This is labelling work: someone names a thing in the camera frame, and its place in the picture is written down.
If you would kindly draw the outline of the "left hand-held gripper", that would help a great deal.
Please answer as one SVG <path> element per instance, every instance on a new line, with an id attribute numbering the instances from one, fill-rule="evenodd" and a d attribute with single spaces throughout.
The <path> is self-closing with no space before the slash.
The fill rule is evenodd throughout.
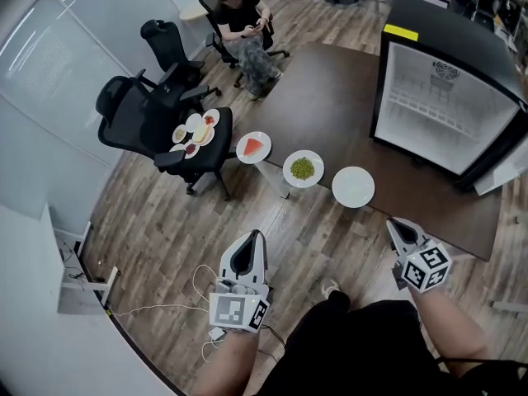
<path id="1" fill-rule="evenodd" d="M 266 271 L 266 240 L 262 232 L 254 229 L 236 239 L 221 257 L 222 278 L 215 281 L 215 292 L 210 293 L 210 325 L 257 333 L 271 305 Z M 237 281 L 241 276 L 248 282 Z"/>

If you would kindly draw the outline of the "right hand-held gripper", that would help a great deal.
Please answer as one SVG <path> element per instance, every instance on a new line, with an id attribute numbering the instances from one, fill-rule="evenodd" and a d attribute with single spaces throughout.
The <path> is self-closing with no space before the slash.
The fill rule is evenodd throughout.
<path id="1" fill-rule="evenodd" d="M 452 260 L 442 243 L 428 241 L 424 229 L 408 219 L 390 217 L 386 226 L 398 255 L 392 272 L 400 290 L 408 287 L 425 293 L 445 282 Z M 419 247 L 408 252 L 408 245 Z"/>

